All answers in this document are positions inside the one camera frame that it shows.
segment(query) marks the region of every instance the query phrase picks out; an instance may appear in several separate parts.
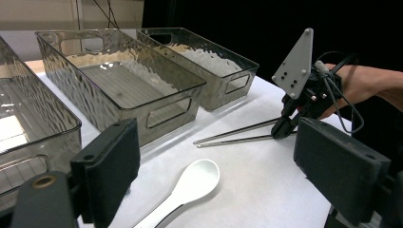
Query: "plastic storage bin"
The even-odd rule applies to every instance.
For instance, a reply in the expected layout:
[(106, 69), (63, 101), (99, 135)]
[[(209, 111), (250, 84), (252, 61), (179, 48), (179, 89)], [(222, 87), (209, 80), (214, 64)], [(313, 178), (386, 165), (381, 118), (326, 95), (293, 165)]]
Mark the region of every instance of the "plastic storage bin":
[(140, 28), (136, 38), (207, 82), (201, 98), (207, 111), (245, 96), (259, 68), (186, 28)]
[(15, 205), (26, 180), (69, 172), (80, 131), (80, 120), (0, 37), (0, 211)]
[(47, 76), (100, 131), (136, 118), (143, 146), (195, 120), (205, 80), (124, 32), (35, 33)]

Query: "mounting hole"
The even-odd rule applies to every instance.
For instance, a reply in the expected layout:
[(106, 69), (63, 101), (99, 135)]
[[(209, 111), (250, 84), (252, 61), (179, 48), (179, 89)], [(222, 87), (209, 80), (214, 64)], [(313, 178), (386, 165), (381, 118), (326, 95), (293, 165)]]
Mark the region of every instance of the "mounting hole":
[(89, 161), (89, 160), (93, 160), (94, 156), (93, 155), (85, 155), (84, 156), (84, 160)]
[(36, 189), (46, 188), (51, 184), (56, 182), (56, 176), (54, 175), (47, 175), (39, 178), (38, 180), (32, 183), (32, 187)]
[(376, 157), (375, 157), (374, 155), (366, 154), (365, 156), (367, 156), (368, 158), (370, 158), (370, 159), (372, 159), (372, 160), (375, 160), (375, 159), (376, 159)]

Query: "spoon handle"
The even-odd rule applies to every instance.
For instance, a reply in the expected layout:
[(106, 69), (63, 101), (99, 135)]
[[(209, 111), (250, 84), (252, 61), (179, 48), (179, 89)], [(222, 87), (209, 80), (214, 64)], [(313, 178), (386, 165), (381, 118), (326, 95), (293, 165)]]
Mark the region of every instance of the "spoon handle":
[(175, 194), (169, 195), (157, 208), (154, 209), (148, 216), (143, 218), (133, 228), (154, 228), (169, 214), (181, 207), (183, 204)]

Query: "black cable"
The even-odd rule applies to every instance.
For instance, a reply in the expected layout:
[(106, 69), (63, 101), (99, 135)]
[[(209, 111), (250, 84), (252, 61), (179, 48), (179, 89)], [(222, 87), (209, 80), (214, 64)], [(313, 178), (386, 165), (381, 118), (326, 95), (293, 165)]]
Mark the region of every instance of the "black cable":
[(113, 9), (110, 5), (110, 0), (106, 0), (106, 1), (107, 1), (107, 4), (109, 5), (109, 18), (110, 18), (110, 13), (112, 13), (112, 17), (113, 17), (113, 21), (115, 22), (116, 29), (118, 29), (119, 26), (118, 26), (118, 23), (116, 22), (115, 13), (113, 13)]
[(108, 17), (108, 16), (106, 15), (106, 13), (104, 12), (104, 10), (103, 10), (103, 9), (101, 8), (101, 6), (98, 4), (97, 0), (94, 0), (94, 2), (95, 2), (95, 4), (97, 4), (97, 6), (98, 6), (98, 8), (101, 10), (101, 12), (104, 14), (104, 16), (106, 17), (106, 19), (108, 20), (108, 23), (112, 24), (112, 26), (114, 26), (116, 29), (118, 29), (118, 28), (119, 28), (118, 25), (117, 25), (116, 23), (113, 23), (113, 22), (110, 20), (110, 17)]
[[(331, 54), (331, 53), (337, 53), (340, 54), (341, 52), (338, 51), (329, 51), (326, 52), (324, 54), (322, 54), (319, 58), (317, 58), (317, 61), (319, 61), (319, 59), (321, 59), (322, 57), (324, 57), (325, 55)], [(353, 104), (350, 103), (350, 101), (344, 96), (344, 94), (340, 91), (340, 89), (338, 89), (337, 85), (335, 84), (335, 77), (334, 74), (336, 74), (343, 66), (347, 65), (348, 63), (350, 63), (351, 61), (355, 61), (356, 62), (356, 54), (350, 54), (347, 57), (345, 57), (340, 63), (338, 63), (335, 67), (333, 67), (330, 72), (328, 73), (321, 73), (321, 77), (323, 78), (323, 82), (326, 85), (326, 88), (329, 91), (329, 94), (332, 98), (332, 102), (335, 106), (335, 110), (337, 113), (338, 118), (340, 119), (340, 123), (343, 127), (343, 129), (347, 132), (347, 133), (356, 133), (358, 130), (360, 130), (363, 126), (364, 126), (364, 119), (362, 118), (361, 114), (359, 114), (358, 110), (353, 106)], [(356, 128), (355, 130), (349, 131), (347, 130), (346, 126), (344, 125), (344, 122), (341, 118), (341, 114), (339, 111), (339, 107), (337, 106), (337, 102), (336, 102), (336, 98), (335, 95), (333, 93), (333, 90), (330, 88), (329, 83), (333, 86), (333, 88), (335, 90), (337, 90), (337, 92), (341, 95), (342, 99), (344, 101), (346, 101), (346, 103), (349, 105), (349, 107), (352, 109), (352, 111), (357, 115), (358, 119), (361, 121), (361, 125)]]

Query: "black background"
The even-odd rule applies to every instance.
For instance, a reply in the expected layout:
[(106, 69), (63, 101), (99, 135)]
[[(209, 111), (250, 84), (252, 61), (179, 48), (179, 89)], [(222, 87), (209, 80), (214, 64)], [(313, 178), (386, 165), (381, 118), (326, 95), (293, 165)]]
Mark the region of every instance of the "black background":
[[(361, 65), (403, 71), (400, 5), (399, 1), (146, 0), (143, 28), (189, 29), (258, 63), (257, 75), (272, 83), (271, 76), (306, 28), (314, 30), (313, 59), (336, 50), (357, 53)], [(395, 128), (400, 112), (377, 97), (356, 108), (365, 126), (353, 136), (395, 159), (403, 138)], [(343, 108), (343, 116), (351, 120), (351, 109)]]

